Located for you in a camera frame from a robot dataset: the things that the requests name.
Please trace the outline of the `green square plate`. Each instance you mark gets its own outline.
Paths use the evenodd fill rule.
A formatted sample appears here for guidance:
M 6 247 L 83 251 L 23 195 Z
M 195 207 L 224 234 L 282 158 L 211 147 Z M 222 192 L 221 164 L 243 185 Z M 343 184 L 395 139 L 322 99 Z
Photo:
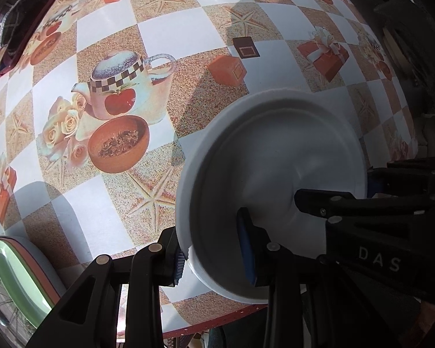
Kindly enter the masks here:
M 34 266 L 6 239 L 0 239 L 0 280 L 25 319 L 38 328 L 55 303 Z

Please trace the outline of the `white round plate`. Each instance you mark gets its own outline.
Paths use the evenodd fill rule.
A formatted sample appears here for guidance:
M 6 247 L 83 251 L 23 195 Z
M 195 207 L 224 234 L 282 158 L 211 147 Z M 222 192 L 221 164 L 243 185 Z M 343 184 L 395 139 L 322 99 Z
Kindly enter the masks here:
M 360 126 L 344 92 L 272 89 L 241 97 L 217 114 L 186 155 L 177 188 L 176 229 L 192 272 L 236 302 L 266 302 L 246 279 L 235 223 L 246 207 L 255 225 L 296 255 L 326 249 L 324 220 L 295 205 L 303 188 L 367 193 Z

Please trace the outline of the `blue square plate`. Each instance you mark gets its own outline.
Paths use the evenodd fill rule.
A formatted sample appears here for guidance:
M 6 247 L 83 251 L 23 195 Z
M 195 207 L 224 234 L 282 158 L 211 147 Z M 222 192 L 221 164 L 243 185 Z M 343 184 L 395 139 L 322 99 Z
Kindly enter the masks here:
M 48 281 L 55 288 L 56 293 L 61 297 L 66 292 L 66 287 L 61 281 L 59 274 L 57 274 L 52 263 L 44 255 L 43 251 L 39 249 L 27 238 L 21 236 L 11 236 L 11 239 L 16 240 L 19 244 L 33 257 L 42 272 L 48 278 Z

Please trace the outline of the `orange square plate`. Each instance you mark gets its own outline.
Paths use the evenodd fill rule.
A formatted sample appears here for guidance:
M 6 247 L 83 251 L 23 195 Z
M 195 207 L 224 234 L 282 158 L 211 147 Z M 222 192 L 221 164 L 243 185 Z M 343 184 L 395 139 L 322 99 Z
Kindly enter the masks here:
M 62 297 L 56 293 L 55 288 L 48 281 L 48 278 L 42 272 L 33 257 L 17 242 L 11 239 L 10 236 L 0 236 L 0 240 L 4 241 L 16 253 L 22 264 L 30 271 L 31 277 L 36 280 L 45 296 L 48 297 L 50 303 L 54 306 Z

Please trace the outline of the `patterned vinyl tablecloth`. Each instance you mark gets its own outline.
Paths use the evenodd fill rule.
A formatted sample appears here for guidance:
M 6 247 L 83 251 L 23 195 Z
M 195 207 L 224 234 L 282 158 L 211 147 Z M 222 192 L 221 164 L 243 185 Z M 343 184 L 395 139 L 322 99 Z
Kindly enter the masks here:
M 0 236 L 31 241 L 66 286 L 136 253 L 173 224 L 207 124 L 278 86 L 347 117 L 369 166 L 415 156 L 402 86 L 351 0 L 55 0 L 0 75 Z

